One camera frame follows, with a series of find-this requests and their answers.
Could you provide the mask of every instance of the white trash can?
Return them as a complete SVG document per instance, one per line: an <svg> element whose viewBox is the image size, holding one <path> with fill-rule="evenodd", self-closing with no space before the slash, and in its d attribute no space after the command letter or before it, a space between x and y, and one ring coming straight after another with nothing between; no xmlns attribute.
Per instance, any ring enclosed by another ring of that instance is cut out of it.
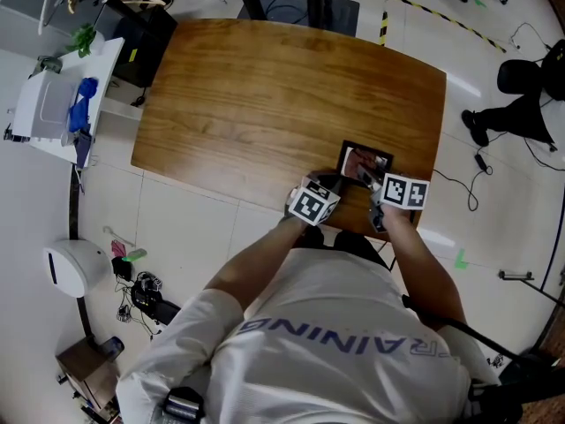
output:
<svg viewBox="0 0 565 424"><path fill-rule="evenodd" d="M84 297L111 274L108 256L87 240L60 240L43 248L49 280L71 297Z"/></svg>

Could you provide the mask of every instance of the person's left arm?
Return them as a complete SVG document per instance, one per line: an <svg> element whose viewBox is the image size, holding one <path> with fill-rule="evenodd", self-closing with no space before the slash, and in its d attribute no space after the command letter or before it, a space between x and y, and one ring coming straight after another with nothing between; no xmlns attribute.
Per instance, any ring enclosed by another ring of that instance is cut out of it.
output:
<svg viewBox="0 0 565 424"><path fill-rule="evenodd" d="M212 358L275 276L306 223L291 217L229 260L117 385L125 424L148 424L172 388Z"/></svg>

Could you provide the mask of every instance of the shirt sleeve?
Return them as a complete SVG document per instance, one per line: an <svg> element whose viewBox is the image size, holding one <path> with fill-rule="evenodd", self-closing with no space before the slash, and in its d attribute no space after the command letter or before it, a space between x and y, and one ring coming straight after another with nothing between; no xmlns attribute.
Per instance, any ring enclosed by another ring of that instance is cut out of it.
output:
<svg viewBox="0 0 565 424"><path fill-rule="evenodd" d="M148 424L172 388L210 360L215 347L243 321L231 295L208 289L189 300L121 376L117 399L125 424Z"/></svg>
<svg viewBox="0 0 565 424"><path fill-rule="evenodd" d="M451 356L459 358L472 380L483 383L500 384L496 373L488 366L485 355L480 350L477 341L459 329L446 325L438 331L449 347Z"/></svg>

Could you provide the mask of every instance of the green plant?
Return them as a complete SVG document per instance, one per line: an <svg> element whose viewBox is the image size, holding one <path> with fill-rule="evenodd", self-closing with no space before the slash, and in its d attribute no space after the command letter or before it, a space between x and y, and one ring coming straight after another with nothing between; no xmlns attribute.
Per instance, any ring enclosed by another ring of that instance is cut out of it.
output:
<svg viewBox="0 0 565 424"><path fill-rule="evenodd" d="M72 45L67 46L67 50L79 51L79 57L84 58L90 55L90 44L96 36L96 30L91 24L85 24L72 34Z"/></svg>

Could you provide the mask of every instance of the black photo frame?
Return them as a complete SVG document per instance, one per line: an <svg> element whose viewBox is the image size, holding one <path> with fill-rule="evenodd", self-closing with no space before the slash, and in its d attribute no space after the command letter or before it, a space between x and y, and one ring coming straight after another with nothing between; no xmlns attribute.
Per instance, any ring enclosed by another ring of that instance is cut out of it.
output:
<svg viewBox="0 0 565 424"><path fill-rule="evenodd" d="M353 141L348 141L348 140L344 140L343 144L342 144L342 150L340 152L339 155L339 160L337 161L337 172L340 174L340 176L343 178L343 180L346 183L355 185L355 186L362 186L364 188L366 188L366 185L361 182L358 179L354 179L354 178L350 178L349 176L345 176L343 174L343 167L345 166L345 161L347 160L347 157L349 156L349 153L351 150L353 149L362 149L365 152L371 152L375 155L377 155L378 157L385 159L386 160L386 165L383 166L383 170L386 172L389 172L390 169L392 168L392 162L394 160L394 156L392 154L389 154L387 152L381 151L379 149L375 149L375 148L371 148L369 146L365 146L365 145L360 145L358 143L355 143Z"/></svg>

